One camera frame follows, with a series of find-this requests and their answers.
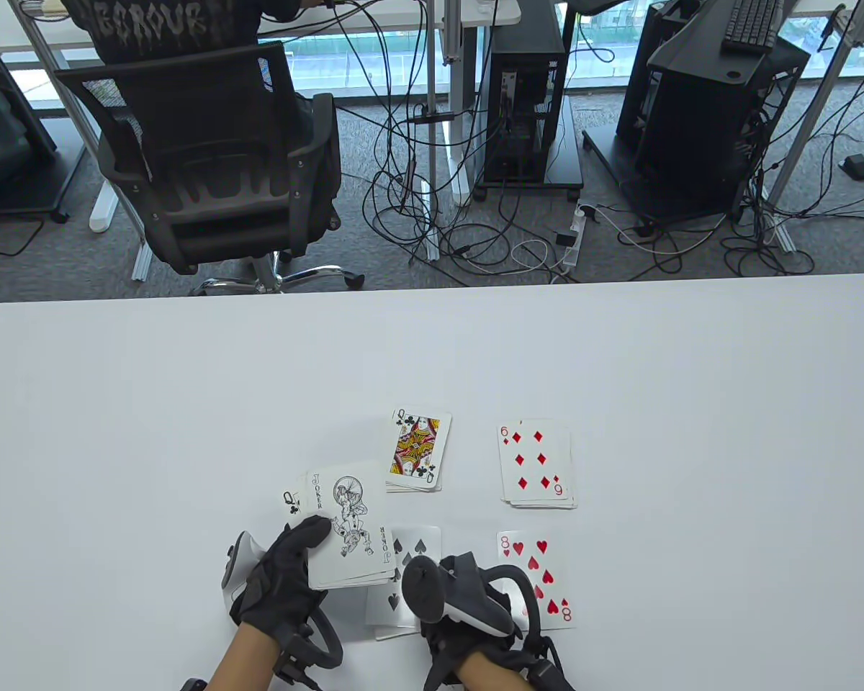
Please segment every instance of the human arm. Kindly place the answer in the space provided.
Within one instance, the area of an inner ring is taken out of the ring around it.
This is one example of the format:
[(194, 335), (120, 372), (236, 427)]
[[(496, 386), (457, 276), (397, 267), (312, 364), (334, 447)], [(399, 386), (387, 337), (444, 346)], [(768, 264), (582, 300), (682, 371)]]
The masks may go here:
[(206, 691), (266, 691), (278, 655), (274, 639), (241, 623)]
[(467, 691), (533, 691), (521, 674), (493, 664), (482, 652), (472, 652), (455, 674)]

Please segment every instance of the monitor stand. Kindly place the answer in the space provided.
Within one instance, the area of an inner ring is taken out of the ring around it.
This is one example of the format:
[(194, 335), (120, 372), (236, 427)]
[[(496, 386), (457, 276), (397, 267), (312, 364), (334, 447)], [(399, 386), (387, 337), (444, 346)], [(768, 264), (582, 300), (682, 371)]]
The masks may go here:
[(66, 223), (70, 214), (63, 198), (83, 158), (84, 143), (69, 118), (44, 119), (42, 124), (57, 149), (51, 158), (32, 157), (0, 185), (0, 214), (48, 214), (55, 223)]

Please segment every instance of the power strip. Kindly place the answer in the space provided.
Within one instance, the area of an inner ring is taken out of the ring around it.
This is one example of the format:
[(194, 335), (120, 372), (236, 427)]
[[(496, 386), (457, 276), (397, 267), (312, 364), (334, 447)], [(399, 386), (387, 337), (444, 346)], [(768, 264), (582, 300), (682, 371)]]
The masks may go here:
[(582, 237), (586, 234), (586, 213), (584, 207), (586, 207), (586, 204), (583, 204), (582, 202), (576, 203), (576, 209), (573, 211), (573, 222), (570, 223), (570, 234), (576, 235), (576, 240), (572, 245), (567, 246), (563, 255), (563, 266), (568, 266), (571, 271), (575, 269), (576, 264), (580, 262)]

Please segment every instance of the chair armrest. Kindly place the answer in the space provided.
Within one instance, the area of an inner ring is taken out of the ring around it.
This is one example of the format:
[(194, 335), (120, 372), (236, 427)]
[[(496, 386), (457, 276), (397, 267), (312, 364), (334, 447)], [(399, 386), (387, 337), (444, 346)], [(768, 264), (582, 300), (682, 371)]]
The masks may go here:
[(336, 106), (333, 105), (332, 94), (317, 94), (314, 96), (312, 109), (314, 114), (314, 135), (306, 147), (294, 149), (288, 154), (288, 161), (310, 157), (315, 151), (326, 147), (333, 136), (333, 119), (336, 118)]

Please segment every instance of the eight of hearts card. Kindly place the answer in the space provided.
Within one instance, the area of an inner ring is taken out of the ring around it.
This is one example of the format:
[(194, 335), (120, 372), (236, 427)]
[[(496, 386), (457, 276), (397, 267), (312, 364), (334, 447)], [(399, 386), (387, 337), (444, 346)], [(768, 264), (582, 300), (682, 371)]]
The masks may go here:
[[(518, 566), (528, 576), (538, 603), (541, 629), (574, 628), (576, 611), (572, 583), (567, 576), (563, 549), (546, 530), (507, 530), (497, 535), (499, 563)], [(512, 616), (522, 631), (528, 630), (528, 609), (521, 591), (510, 580), (498, 582), (510, 597)]]

